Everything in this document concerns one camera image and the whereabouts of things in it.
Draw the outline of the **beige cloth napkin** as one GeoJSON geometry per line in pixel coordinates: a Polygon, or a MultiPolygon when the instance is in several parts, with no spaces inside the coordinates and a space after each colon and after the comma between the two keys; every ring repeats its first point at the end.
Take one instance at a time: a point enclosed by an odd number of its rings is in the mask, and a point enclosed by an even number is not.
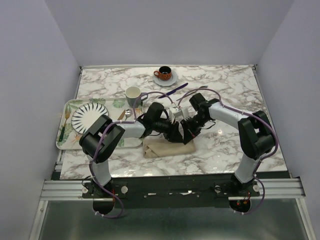
{"type": "Polygon", "coordinates": [[[188,155],[196,152],[193,141],[183,144],[169,142],[163,138],[147,138],[142,141],[143,156],[145,158],[172,157],[188,155]]]}

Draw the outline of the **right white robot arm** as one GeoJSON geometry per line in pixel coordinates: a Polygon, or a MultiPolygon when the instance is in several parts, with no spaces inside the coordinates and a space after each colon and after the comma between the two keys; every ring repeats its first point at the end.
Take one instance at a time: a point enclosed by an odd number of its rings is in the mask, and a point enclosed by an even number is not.
{"type": "Polygon", "coordinates": [[[277,152],[279,141],[264,111],[243,112],[214,98],[206,100],[197,93],[189,100],[196,115],[181,120],[183,143],[197,137],[209,121],[221,121],[238,130],[243,155],[236,171],[231,176],[230,191],[241,196],[247,192],[262,160],[277,152]]]}

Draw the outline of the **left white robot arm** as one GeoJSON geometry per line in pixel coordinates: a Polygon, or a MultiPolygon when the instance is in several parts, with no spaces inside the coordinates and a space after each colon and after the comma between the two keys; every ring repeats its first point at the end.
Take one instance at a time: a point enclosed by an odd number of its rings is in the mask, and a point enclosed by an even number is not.
{"type": "Polygon", "coordinates": [[[166,110],[158,102],[153,102],[147,112],[134,121],[115,121],[106,115],[100,116],[81,137],[79,144],[89,158],[89,169],[95,182],[93,191],[101,198],[111,191],[109,182],[112,177],[109,171],[108,158],[112,155],[122,139],[143,139],[152,132],[163,134],[171,143],[182,143],[183,136],[179,123],[172,123],[169,118],[162,118],[166,110]]]}

